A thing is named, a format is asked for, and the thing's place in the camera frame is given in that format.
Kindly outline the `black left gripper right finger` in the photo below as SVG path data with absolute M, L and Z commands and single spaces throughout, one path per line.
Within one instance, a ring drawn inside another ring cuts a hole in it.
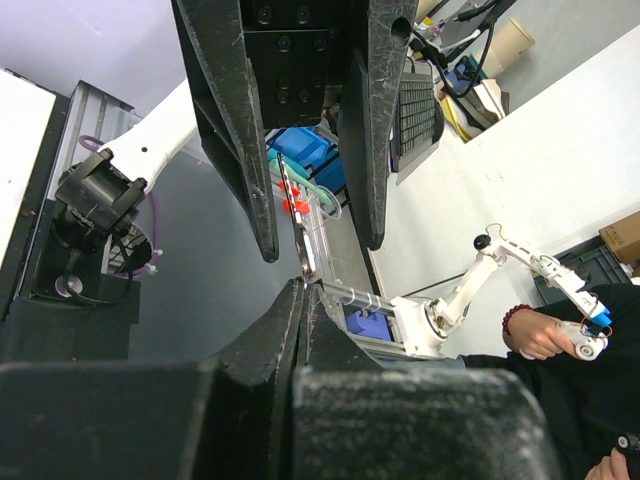
M 387 370 L 294 285 L 296 479 L 558 479 L 533 396 L 502 370 Z

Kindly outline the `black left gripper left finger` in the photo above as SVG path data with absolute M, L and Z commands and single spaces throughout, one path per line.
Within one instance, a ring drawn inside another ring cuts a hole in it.
M 5 479 L 289 479 L 303 287 L 199 361 L 1 369 Z

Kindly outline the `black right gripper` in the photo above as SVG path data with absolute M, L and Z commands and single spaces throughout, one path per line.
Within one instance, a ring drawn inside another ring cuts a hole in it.
M 354 225 L 366 248 L 379 249 L 389 137 L 418 3 L 171 6 L 202 147 L 243 208 L 263 260 L 279 258 L 264 127 L 318 124 L 326 92 L 342 84 L 339 153 Z

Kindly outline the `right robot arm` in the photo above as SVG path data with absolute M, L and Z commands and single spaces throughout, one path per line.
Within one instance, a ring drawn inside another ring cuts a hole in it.
M 176 1 L 185 79 L 131 130 L 62 173 L 52 227 L 70 253 L 54 278 L 91 302 L 75 271 L 120 240 L 175 155 L 199 136 L 242 206 L 267 262 L 279 256 L 266 134 L 317 125 L 337 105 L 338 148 L 355 228 L 385 234 L 389 137 L 417 5 L 413 1 Z

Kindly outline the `operator hand with bracelet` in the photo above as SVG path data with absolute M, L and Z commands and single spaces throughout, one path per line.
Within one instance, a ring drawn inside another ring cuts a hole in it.
M 576 358 L 575 345 L 561 331 L 560 320 L 518 305 L 502 321 L 502 337 L 513 352 L 537 360 L 547 360 L 566 353 Z

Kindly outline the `silver key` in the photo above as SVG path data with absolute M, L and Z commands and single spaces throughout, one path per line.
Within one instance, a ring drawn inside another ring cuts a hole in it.
M 301 212 L 296 207 L 296 199 L 293 194 L 293 186 L 289 179 L 287 165 L 282 153 L 277 154 L 277 163 L 282 177 L 287 204 L 290 208 L 290 216 L 294 232 L 294 241 L 302 271 L 302 283 L 305 289 L 311 287 L 316 281 L 316 261 L 312 251 L 311 241 L 305 227 Z

